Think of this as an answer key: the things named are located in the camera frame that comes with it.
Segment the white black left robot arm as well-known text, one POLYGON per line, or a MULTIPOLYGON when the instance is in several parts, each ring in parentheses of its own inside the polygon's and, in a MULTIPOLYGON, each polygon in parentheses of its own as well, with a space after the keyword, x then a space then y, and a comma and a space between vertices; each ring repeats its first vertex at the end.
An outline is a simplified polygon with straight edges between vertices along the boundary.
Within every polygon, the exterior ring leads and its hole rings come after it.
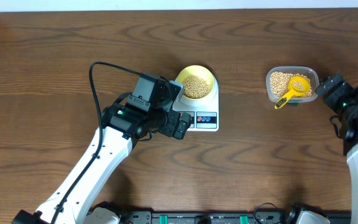
POLYGON ((21 210, 13 223, 119 223, 120 214, 91 206, 139 141, 151 140, 154 133, 184 138, 191 116, 172 108, 183 92, 181 83, 142 74, 132 93, 103 110, 91 144, 62 185, 35 213, 21 210))

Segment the yellow plastic bowl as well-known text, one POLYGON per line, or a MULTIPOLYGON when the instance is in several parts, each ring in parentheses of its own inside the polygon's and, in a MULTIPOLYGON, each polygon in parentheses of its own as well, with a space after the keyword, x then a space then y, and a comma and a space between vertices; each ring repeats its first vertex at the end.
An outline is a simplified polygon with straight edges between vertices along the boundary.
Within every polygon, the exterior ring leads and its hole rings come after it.
POLYGON ((207 68, 202 67, 201 65, 190 65, 190 66, 184 68, 179 73, 179 75, 176 77, 175 81, 179 82, 179 83, 182 83, 183 80, 186 77, 188 77, 189 75, 195 75, 195 76, 198 76, 200 78, 205 79, 209 84, 209 93, 205 97, 200 98, 200 99, 191 99, 191 98, 187 98, 184 95, 184 97, 186 99, 189 99, 189 100, 203 100, 203 99, 211 96, 214 93, 214 88, 216 87, 215 79, 214 79, 213 74, 207 68))

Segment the yellow measuring scoop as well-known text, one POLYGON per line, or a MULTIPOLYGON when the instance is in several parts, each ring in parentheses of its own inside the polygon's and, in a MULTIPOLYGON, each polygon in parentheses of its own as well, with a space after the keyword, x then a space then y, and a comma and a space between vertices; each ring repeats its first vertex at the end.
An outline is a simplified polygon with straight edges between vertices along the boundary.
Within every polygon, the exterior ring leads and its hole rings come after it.
POLYGON ((280 109, 294 96, 303 96, 309 92, 311 86, 303 77, 293 77, 288 83, 288 92, 275 104, 275 109, 280 109))

